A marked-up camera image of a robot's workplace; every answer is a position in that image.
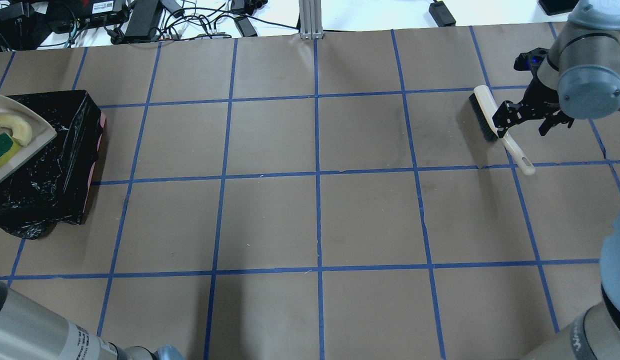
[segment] label sticker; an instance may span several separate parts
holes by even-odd
[[[92,5],[92,13],[99,14],[105,12],[111,12],[114,7],[114,1],[97,2]]]
[[[68,337],[59,353],[59,359],[98,360],[101,346],[100,338],[68,321]]]
[[[99,342],[101,344],[101,348],[105,351],[107,351],[108,353],[112,353],[112,355],[117,355],[117,349],[114,347],[113,344],[109,343],[109,342],[105,342],[102,338],[99,337]]]

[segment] black plastic bag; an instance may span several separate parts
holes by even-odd
[[[0,183],[0,228],[38,239],[57,222],[81,224],[104,132],[101,110],[84,90],[9,98],[48,121],[56,137]]]

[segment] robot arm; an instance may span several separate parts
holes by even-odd
[[[580,0],[552,48],[515,60],[532,81],[518,103],[504,101],[492,120],[502,138],[509,128],[541,120],[539,133],[575,119],[620,112],[620,0]]]

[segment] scrub brush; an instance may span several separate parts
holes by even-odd
[[[479,85],[474,88],[474,93],[470,95],[470,104],[477,121],[479,121],[484,139],[488,142],[501,141],[501,144],[512,156],[512,160],[521,169],[521,172],[524,175],[533,175],[536,171],[535,166],[532,165],[532,162],[521,150],[519,144],[514,141],[510,133],[506,132],[501,138],[497,136],[497,128],[493,122],[493,116],[497,112],[497,104],[493,94],[490,92],[490,88],[486,85]]]

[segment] green scouring pad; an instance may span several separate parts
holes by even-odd
[[[0,167],[10,160],[22,148],[12,136],[0,134]]]

